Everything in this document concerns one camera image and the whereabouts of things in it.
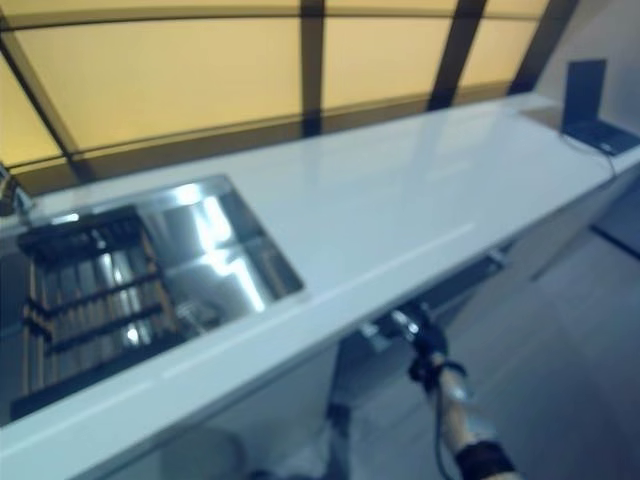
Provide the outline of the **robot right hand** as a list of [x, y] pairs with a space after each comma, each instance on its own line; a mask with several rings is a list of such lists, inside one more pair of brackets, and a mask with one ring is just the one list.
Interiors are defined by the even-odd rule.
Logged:
[[399, 335], [414, 349], [421, 360], [437, 366], [448, 357], [448, 343], [442, 329], [432, 321], [421, 305], [407, 304], [390, 312]]

